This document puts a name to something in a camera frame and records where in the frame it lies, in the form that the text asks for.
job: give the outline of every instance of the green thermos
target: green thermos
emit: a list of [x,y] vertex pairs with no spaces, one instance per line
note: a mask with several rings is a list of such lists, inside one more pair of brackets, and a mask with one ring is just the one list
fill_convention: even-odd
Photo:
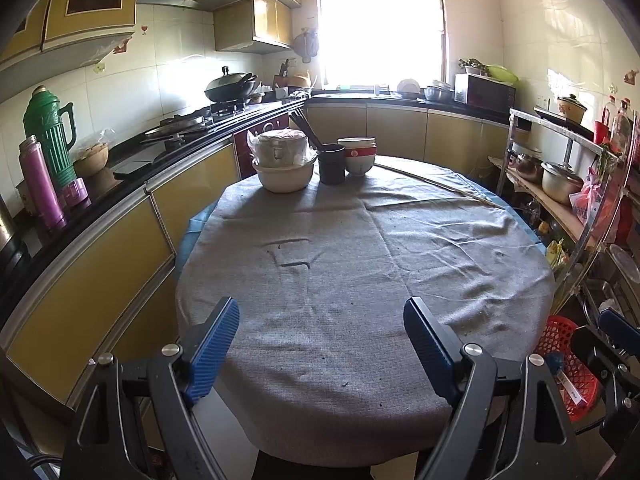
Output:
[[[65,125],[62,114],[67,113],[71,124],[71,141],[66,142]],[[76,143],[76,122],[74,104],[60,108],[60,99],[43,85],[38,86],[22,118],[26,136],[36,136],[42,145],[44,160],[49,175],[58,191],[76,179],[74,166],[69,159],[69,150]]]

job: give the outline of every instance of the black cup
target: black cup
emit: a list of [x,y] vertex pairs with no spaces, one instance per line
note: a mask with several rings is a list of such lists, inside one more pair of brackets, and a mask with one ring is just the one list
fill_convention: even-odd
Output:
[[344,182],[344,146],[323,144],[324,152],[318,152],[320,182],[323,184],[342,184]]

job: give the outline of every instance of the black countertop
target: black countertop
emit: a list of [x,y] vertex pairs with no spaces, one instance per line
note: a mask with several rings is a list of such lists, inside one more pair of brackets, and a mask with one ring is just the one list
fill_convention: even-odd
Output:
[[18,215],[16,218],[18,232],[27,242],[31,260],[22,267],[20,274],[15,276],[15,279],[12,279],[7,290],[0,291],[0,327],[4,326],[20,299],[53,260],[85,229],[121,200],[142,187],[148,179],[217,140],[223,139],[239,130],[276,118],[295,108],[300,108],[304,102],[304,99],[300,99],[284,104],[276,102],[254,107],[247,114],[241,114],[217,123],[207,135],[181,146],[163,160],[149,164],[143,168],[143,171],[136,172],[133,178],[116,180],[109,166],[114,166],[120,160],[135,154],[145,147],[140,144],[140,136],[126,140],[111,150],[106,168],[98,174],[85,179],[89,200],[69,212],[66,215],[66,226],[55,234],[47,236],[39,221],[34,219],[30,221],[24,220],[21,215]]
[[[419,107],[431,110],[450,112],[463,116],[493,121],[501,124],[509,124],[508,114],[497,114],[481,108],[473,108],[456,102],[443,104],[426,100],[401,99],[391,95],[376,96],[372,93],[356,92],[315,92],[306,103],[360,103],[376,102],[379,104],[391,104],[406,107]],[[77,206],[67,216],[66,227],[57,233],[47,236],[40,227],[38,221],[33,219],[18,222],[18,231],[30,248],[31,260],[23,266],[21,272],[12,281],[8,289],[0,291],[0,327],[4,325],[15,306],[37,277],[53,262],[53,260],[91,224],[97,221],[109,209],[121,202],[132,192],[139,189],[144,183],[161,171],[170,168],[188,155],[197,152],[212,142],[223,139],[239,130],[250,128],[261,122],[275,118],[283,113],[305,105],[305,100],[297,100],[289,103],[269,103],[259,107],[253,107],[249,113],[241,114],[226,121],[217,123],[210,132],[189,142],[159,162],[150,163],[142,170],[137,171],[132,178],[117,180],[113,176],[110,167],[116,166],[121,160],[141,151],[145,148],[140,143],[141,136],[135,136],[110,150],[108,166],[91,178],[85,179],[89,191],[89,201]],[[528,121],[519,123],[518,127],[530,130]]]
[[[484,108],[477,108],[473,106],[463,105],[462,103],[453,101],[451,103],[441,103],[436,101],[427,101],[426,99],[402,99],[395,97],[392,94],[380,94],[374,95],[373,93],[366,92],[351,92],[351,91],[314,91],[312,93],[312,103],[352,103],[352,104],[390,104],[397,106],[408,106],[413,108],[425,108],[428,110],[437,110],[439,112],[448,112],[451,114],[464,115],[467,117],[473,117],[476,119],[483,119],[485,121],[493,121],[494,123],[509,124],[508,113],[498,113],[491,110],[485,110]],[[519,120],[517,123],[518,128],[530,131],[531,123],[529,121]]]

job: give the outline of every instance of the window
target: window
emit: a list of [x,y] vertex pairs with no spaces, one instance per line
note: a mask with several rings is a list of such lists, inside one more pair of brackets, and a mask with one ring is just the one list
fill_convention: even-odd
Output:
[[443,79],[442,0],[320,0],[325,86]]

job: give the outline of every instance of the white tile wall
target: white tile wall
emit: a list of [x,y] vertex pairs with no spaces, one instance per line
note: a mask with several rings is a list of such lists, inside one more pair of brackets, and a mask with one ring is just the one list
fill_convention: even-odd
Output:
[[504,42],[500,0],[444,0],[447,27],[447,79],[454,81],[458,59],[475,57],[503,64]]
[[[140,5],[137,21],[126,52],[43,82],[62,105],[73,102],[79,142],[104,128],[121,142],[165,116],[206,106],[204,88],[224,64],[232,72],[262,74],[262,56],[216,52],[211,12]],[[32,90],[0,104],[0,194],[14,215],[22,208],[15,192],[22,180],[18,146]],[[63,121],[69,136],[66,116]]]
[[[538,97],[555,98],[572,92],[588,108],[582,124],[593,128],[609,95],[629,97],[640,107],[640,88],[623,76],[640,67],[640,57],[602,0],[500,0],[504,35],[504,64],[518,76],[517,105],[531,110]],[[545,158],[561,160],[565,140],[534,128],[532,142]],[[574,147],[572,163],[584,176],[592,158]]]

